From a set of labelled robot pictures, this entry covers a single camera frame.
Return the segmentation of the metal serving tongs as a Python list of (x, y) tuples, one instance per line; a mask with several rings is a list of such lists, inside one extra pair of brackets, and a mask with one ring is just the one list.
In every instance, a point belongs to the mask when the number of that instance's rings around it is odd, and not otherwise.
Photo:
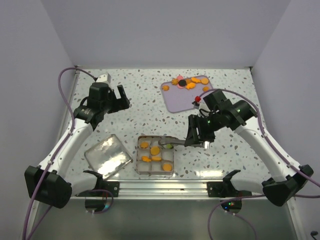
[(162, 148), (165, 148), (165, 149), (169, 149), (167, 147), (167, 145), (169, 145), (169, 144), (171, 144), (173, 146), (173, 148), (175, 146), (204, 148), (204, 149), (209, 149), (210, 148), (210, 142), (209, 141), (204, 141), (204, 142), (201, 142), (201, 143), (196, 143), (196, 144), (191, 144), (191, 145), (186, 145), (184, 140), (175, 139), (175, 138), (162, 138), (161, 140), (158, 141), (158, 145), (161, 146)]

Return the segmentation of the orange round sandwich cookie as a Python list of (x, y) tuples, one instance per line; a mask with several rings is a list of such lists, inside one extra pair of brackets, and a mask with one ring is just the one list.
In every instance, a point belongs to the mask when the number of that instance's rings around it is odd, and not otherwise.
[(163, 164), (162, 169), (163, 169), (163, 171), (170, 172), (170, 171), (172, 171), (173, 166), (169, 163), (165, 163), (165, 164)]

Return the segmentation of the orange chip cookie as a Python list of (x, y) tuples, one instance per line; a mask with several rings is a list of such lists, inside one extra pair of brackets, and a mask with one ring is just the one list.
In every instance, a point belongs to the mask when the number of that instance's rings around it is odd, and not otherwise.
[(160, 151), (161, 150), (160, 150), (160, 148), (158, 146), (153, 146), (153, 147), (150, 148), (150, 154), (152, 156), (158, 155), (160, 153)]

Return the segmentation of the orange round cookie front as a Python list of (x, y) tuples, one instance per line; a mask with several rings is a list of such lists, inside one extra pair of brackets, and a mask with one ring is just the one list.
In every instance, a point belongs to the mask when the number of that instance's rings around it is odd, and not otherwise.
[(159, 156), (153, 156), (153, 157), (151, 158), (151, 160), (152, 160), (152, 161), (155, 161), (155, 162), (160, 162), (160, 161), (162, 160), (162, 158), (159, 157)]

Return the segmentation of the orange flower cookie front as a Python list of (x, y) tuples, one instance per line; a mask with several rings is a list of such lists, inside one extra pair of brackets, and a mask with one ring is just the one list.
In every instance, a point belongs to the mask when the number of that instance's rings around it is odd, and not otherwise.
[(146, 149), (146, 148), (149, 147), (149, 143), (146, 142), (146, 141), (143, 141), (143, 142), (140, 144), (140, 147), (141, 147), (142, 149)]

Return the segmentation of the orange fish cookie front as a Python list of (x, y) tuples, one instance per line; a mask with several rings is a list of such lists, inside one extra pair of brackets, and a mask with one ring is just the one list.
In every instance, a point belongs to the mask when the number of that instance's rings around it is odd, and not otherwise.
[(147, 162), (147, 163), (152, 161), (148, 156), (142, 156), (142, 157), (141, 157), (141, 160), (142, 160), (143, 162)]

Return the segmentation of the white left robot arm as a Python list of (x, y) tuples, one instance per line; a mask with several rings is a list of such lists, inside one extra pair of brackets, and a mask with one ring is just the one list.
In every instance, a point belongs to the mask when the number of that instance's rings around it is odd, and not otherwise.
[(39, 201), (62, 209), (71, 197), (82, 192), (99, 196), (107, 182), (103, 175), (94, 170), (85, 170), (87, 179), (81, 183), (66, 181), (66, 173), (84, 141), (93, 133), (106, 114), (116, 113), (130, 107), (124, 87), (117, 86), (120, 98), (105, 82), (94, 82), (89, 94), (71, 112), (71, 122), (56, 146), (38, 166), (29, 166), (25, 182), (31, 201)]

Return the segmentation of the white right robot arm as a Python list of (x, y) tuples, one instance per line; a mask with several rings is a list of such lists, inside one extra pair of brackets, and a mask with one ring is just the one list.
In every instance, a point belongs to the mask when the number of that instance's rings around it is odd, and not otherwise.
[(240, 191), (263, 194), (275, 206), (283, 206), (296, 195), (314, 174), (308, 165), (301, 165), (278, 144), (263, 126), (258, 107), (248, 98), (232, 103), (225, 89), (210, 89), (196, 96), (193, 106), (199, 115), (188, 116), (185, 147), (208, 145), (215, 141), (215, 133), (229, 128), (238, 134), (267, 167), (271, 177), (257, 183), (233, 170), (223, 178), (221, 197), (235, 196)]

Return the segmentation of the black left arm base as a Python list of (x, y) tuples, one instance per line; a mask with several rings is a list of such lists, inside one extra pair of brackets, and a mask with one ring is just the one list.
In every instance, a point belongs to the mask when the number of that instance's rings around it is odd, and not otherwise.
[(77, 197), (114, 197), (119, 195), (120, 183), (118, 181), (104, 181), (100, 186), (95, 187), (93, 190), (82, 190), (77, 193)]

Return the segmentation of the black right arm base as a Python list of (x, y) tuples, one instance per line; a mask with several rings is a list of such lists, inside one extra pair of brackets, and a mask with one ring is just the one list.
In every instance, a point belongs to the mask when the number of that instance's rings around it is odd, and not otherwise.
[(251, 191), (237, 190), (231, 183), (234, 175), (239, 173), (236, 169), (228, 173), (222, 181), (208, 181), (206, 190), (209, 198), (231, 198), (231, 197), (248, 197), (252, 196)]

